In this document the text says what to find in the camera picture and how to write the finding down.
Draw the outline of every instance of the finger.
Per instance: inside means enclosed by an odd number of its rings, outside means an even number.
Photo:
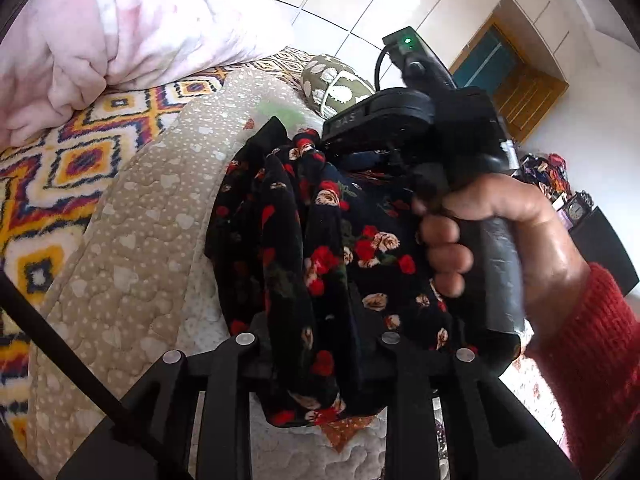
[[[457,272],[438,273],[433,283],[437,291],[448,298],[457,298],[465,291],[465,280]]]
[[[469,272],[474,256],[468,247],[460,244],[438,245],[429,248],[427,258],[436,272]]]
[[[538,223],[555,214],[535,186],[497,173],[482,175],[464,189],[448,194],[442,205],[463,220],[500,216],[517,222]]]
[[[460,228],[446,216],[427,215],[420,222],[420,236],[428,245],[454,244],[460,238]]]
[[[418,216],[425,216],[427,214],[427,205],[415,195],[411,200],[411,209],[414,214]]]

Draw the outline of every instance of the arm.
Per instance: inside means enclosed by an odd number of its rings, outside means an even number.
[[[640,413],[640,323],[611,275],[590,267],[586,291],[560,330],[527,349],[558,400],[585,479],[597,475]]]

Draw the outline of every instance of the gray tape on handle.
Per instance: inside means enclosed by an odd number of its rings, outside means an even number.
[[[485,327],[494,332],[524,332],[524,291],[520,257],[509,223],[504,218],[480,222],[484,269]]]

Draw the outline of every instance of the clock face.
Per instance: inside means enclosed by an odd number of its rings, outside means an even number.
[[[568,213],[571,220],[579,220],[584,215],[584,209],[580,204],[574,202],[569,206]]]

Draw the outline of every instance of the green patterned pillow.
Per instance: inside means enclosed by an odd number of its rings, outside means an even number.
[[[327,54],[314,56],[302,71],[300,81],[309,106],[324,119],[374,94],[371,83]]]

